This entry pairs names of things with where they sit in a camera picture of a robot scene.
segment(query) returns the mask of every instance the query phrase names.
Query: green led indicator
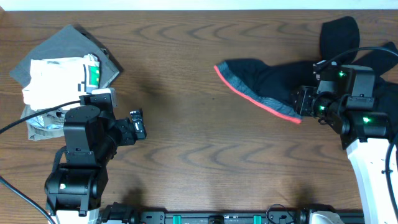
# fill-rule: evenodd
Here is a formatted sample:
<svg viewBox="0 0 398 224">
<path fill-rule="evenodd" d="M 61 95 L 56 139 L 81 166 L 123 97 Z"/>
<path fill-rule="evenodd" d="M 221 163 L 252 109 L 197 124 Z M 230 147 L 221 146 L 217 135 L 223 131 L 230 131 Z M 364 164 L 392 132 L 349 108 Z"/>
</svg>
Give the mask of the green led indicator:
<svg viewBox="0 0 398 224">
<path fill-rule="evenodd" d="M 372 120 L 370 120 L 369 118 L 367 118 L 367 117 L 364 117 L 363 118 L 363 122 L 366 124 L 366 123 L 368 123 L 368 122 L 371 122 Z"/>
</svg>

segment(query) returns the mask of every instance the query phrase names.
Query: folded cloth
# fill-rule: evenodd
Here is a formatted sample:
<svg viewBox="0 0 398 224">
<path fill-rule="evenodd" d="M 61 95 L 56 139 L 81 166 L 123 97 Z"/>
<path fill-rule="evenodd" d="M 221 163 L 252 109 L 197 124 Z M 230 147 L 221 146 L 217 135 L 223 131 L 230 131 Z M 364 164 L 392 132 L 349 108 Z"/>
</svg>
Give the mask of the folded cloth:
<svg viewBox="0 0 398 224">
<path fill-rule="evenodd" d="M 22 112 L 21 118 L 29 116 L 31 114 L 36 113 L 30 108 L 29 105 L 26 105 L 24 111 Z M 27 135 L 29 140 L 43 140 L 43 139 L 50 139 L 50 138 L 57 138 L 63 136 L 63 124 L 65 122 L 65 112 L 62 110 L 52 111 L 47 114 L 43 114 L 41 119 L 43 123 L 40 122 L 40 118 L 36 121 L 33 119 L 29 119 L 26 122 L 27 125 Z M 54 128 L 51 125 L 62 125 L 62 128 Z"/>
<path fill-rule="evenodd" d="M 30 82 L 30 61 L 48 58 L 82 57 L 87 54 L 95 55 L 101 62 L 99 70 L 101 79 L 100 88 L 109 87 L 111 82 L 119 75 L 119 70 L 110 61 L 107 54 L 97 45 L 78 32 L 72 25 L 67 25 L 62 30 L 51 36 L 29 52 L 16 68 L 10 72 L 10 76 L 26 87 Z"/>
<path fill-rule="evenodd" d="M 31 80 L 22 90 L 24 102 L 32 110 L 41 110 L 79 100 L 79 96 L 98 88 L 99 66 L 97 58 L 91 54 L 83 58 L 31 60 Z M 62 109 L 79 105 L 76 103 Z"/>
<path fill-rule="evenodd" d="M 356 47 L 359 47 L 359 30 L 352 17 L 327 22 L 322 26 L 320 37 L 322 58 L 318 61 L 331 59 Z M 392 42 L 383 47 L 398 52 Z M 348 54 L 337 63 L 352 63 L 355 55 Z M 301 85 L 317 86 L 313 75 L 313 63 L 315 62 L 301 61 L 269 66 L 257 59 L 244 58 L 225 60 L 215 65 L 215 70 L 221 80 L 235 93 L 278 117 L 299 124 L 302 117 L 293 110 L 289 94 Z M 386 83 L 380 75 L 397 63 L 397 57 L 380 50 L 374 50 L 352 63 L 371 67 L 375 71 L 377 76 L 375 97 L 380 103 L 375 103 L 374 110 L 389 114 L 392 124 L 395 124 L 393 127 L 395 130 L 398 129 L 398 115 L 394 113 L 396 111 L 394 107 L 389 104 L 398 105 L 398 95 L 395 95 L 398 85 Z"/>
</svg>

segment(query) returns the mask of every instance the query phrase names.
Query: pink stripe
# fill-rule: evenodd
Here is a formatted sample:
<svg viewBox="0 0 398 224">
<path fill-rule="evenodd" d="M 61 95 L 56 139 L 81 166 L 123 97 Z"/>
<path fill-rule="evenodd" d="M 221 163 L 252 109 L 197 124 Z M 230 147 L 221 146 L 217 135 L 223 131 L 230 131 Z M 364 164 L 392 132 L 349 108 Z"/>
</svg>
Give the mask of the pink stripe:
<svg viewBox="0 0 398 224">
<path fill-rule="evenodd" d="M 278 116 L 278 117 L 280 117 L 280 118 L 283 118 L 283 119 L 286 119 L 286 120 L 288 120 L 288 121 L 291 121 L 291 122 L 293 122 L 293 123 L 295 123 L 295 124 L 300 124 L 300 123 L 301 123 L 301 119 L 292 118 L 291 116 L 287 116 L 287 115 L 281 114 L 280 112 L 278 112 L 278 111 L 276 111 L 276 110 L 273 110 L 272 108 L 269 108 L 268 106 L 263 105 L 263 104 L 257 102 L 256 100 L 252 99 L 250 96 L 247 96 L 247 95 L 241 93 L 240 91 L 238 91 L 237 89 L 235 89 L 233 86 L 231 86 L 231 84 L 229 84 L 229 83 L 225 80 L 224 76 L 223 76 L 223 75 L 221 74 L 221 72 L 218 70 L 217 65 L 214 66 L 214 69 L 216 70 L 216 73 L 217 73 L 217 75 L 219 76 L 219 78 L 225 83 L 225 85 L 228 86 L 232 91 L 234 91 L 235 93 L 237 93 L 239 96 L 242 96 L 243 98 L 249 100 L 250 102 L 254 103 L 255 105 L 261 107 L 262 109 L 264 109 L 264 110 L 266 110 L 266 111 L 272 113 L 273 115 L 276 115 L 276 116 Z"/>
</svg>

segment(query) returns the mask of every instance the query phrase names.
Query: white folded cloth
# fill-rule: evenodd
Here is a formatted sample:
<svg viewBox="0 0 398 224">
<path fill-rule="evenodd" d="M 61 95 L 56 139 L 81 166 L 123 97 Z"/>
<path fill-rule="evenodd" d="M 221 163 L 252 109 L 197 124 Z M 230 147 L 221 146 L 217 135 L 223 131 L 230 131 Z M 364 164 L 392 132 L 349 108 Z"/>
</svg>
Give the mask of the white folded cloth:
<svg viewBox="0 0 398 224">
<path fill-rule="evenodd" d="M 24 103 L 32 110 L 51 108 L 79 100 L 97 89 L 100 82 L 100 63 L 88 54 L 84 57 L 55 58 L 30 61 L 31 81 L 22 93 Z M 64 106 L 69 110 L 78 103 Z"/>
</svg>

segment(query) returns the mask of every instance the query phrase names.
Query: white backdrop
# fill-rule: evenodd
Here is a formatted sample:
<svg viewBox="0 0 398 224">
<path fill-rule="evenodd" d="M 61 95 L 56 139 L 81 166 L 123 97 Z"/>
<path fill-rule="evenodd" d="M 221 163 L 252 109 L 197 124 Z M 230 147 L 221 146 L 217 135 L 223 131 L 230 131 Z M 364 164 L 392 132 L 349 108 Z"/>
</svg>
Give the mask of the white backdrop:
<svg viewBox="0 0 398 224">
<path fill-rule="evenodd" d="M 5 11 L 398 9 L 398 0 L 0 0 Z"/>
</svg>

